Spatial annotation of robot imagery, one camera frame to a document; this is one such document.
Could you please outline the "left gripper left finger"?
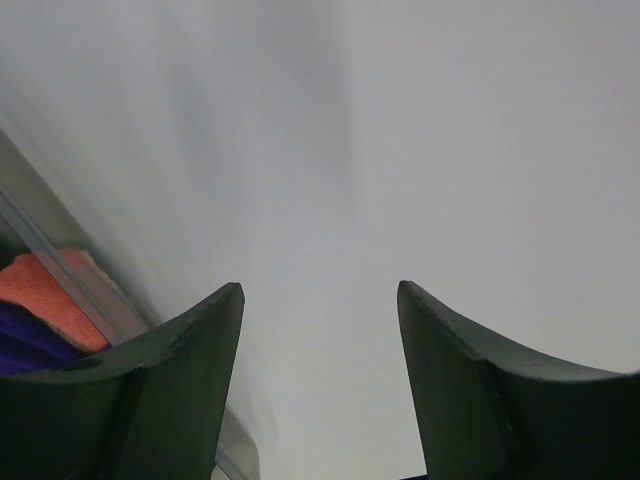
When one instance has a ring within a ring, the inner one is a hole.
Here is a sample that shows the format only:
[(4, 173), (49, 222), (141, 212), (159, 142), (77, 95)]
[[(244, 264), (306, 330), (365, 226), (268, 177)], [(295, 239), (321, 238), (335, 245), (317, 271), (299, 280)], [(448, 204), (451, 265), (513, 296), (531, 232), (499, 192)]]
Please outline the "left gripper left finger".
[(178, 317), (60, 371), (1, 381), (5, 479), (207, 479), (245, 297), (229, 283)]

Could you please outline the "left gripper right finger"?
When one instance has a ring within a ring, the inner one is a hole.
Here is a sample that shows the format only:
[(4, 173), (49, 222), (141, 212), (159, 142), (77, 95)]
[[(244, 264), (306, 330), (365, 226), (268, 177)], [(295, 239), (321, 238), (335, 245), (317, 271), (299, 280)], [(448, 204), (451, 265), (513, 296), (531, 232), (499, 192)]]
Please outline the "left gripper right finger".
[(404, 356), (430, 479), (635, 479), (639, 377), (536, 351), (397, 290)]

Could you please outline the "purple towel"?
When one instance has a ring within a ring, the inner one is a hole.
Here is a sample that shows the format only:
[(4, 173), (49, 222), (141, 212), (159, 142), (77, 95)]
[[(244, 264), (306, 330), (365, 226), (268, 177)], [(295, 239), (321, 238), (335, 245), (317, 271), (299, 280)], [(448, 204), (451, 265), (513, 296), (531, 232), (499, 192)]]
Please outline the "purple towel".
[(84, 354), (22, 306), (1, 302), (1, 375), (61, 370)]

